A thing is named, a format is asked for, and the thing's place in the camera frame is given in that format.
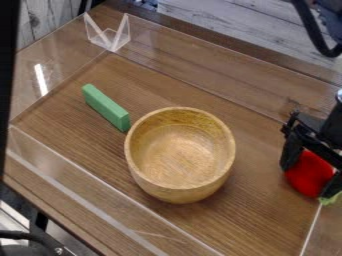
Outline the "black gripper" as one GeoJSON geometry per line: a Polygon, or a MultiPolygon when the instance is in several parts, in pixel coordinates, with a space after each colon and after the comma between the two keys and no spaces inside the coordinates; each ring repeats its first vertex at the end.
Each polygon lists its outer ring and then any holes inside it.
{"type": "MultiPolygon", "coordinates": [[[[342,167],[342,156],[337,153],[342,145],[329,140],[321,133],[323,119],[299,111],[292,111],[280,132],[284,136],[284,145],[279,160],[283,171],[287,171],[298,162],[302,151],[307,149],[334,167],[342,167]]],[[[342,171],[337,171],[323,187],[321,197],[330,199],[342,191],[342,171]]]]}

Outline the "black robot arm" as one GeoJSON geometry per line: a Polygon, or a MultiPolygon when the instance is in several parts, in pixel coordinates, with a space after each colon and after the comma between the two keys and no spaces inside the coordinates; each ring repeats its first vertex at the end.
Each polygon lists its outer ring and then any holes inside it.
{"type": "Polygon", "coordinates": [[[298,110],[282,125],[279,166],[292,188],[323,205],[342,193],[342,89],[326,119],[298,110]]]}

